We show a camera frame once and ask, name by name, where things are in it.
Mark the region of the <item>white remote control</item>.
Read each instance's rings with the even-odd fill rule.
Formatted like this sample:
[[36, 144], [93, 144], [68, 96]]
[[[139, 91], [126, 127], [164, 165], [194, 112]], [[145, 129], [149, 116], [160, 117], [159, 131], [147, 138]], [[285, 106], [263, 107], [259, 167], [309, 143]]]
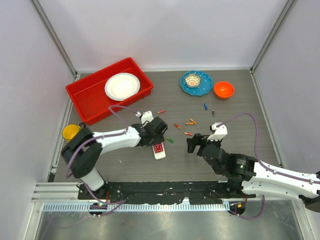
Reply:
[[161, 159], [164, 159], [166, 157], [164, 144], [162, 142], [154, 144], [152, 146], [152, 151], [153, 151], [154, 158], [156, 160], [161, 160]]

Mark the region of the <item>green battery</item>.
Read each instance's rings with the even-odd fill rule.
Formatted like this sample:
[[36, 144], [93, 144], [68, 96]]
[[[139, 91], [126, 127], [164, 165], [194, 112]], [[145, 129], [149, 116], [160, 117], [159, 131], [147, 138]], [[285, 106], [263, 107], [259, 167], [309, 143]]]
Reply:
[[170, 137], [166, 137], [166, 140], [168, 140], [168, 141], [171, 142], [172, 144], [174, 143], [174, 140], [171, 139]]

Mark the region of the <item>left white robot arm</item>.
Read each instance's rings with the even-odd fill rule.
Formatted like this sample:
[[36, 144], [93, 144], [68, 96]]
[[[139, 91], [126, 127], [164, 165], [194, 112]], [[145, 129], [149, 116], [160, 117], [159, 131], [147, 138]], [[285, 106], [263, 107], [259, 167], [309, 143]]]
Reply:
[[123, 148], [152, 147], [154, 158], [163, 159], [167, 129], [168, 125], [158, 116], [110, 132], [92, 132], [87, 127], [68, 125], [63, 130], [68, 143], [61, 150], [68, 167], [67, 176], [80, 179], [88, 194], [100, 200], [108, 191], [107, 182], [95, 168], [100, 155]]

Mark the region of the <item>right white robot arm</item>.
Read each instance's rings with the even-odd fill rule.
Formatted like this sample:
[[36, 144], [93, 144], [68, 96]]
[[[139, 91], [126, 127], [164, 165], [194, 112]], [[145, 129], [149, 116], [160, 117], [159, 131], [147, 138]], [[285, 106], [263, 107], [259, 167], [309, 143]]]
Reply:
[[215, 130], [210, 135], [196, 133], [187, 138], [187, 151], [210, 165], [215, 174], [228, 179], [226, 193], [233, 198], [244, 195], [267, 195], [300, 200], [306, 209], [320, 211], [320, 174], [286, 170], [259, 162], [256, 158], [239, 153], [227, 153], [221, 148], [226, 131]]

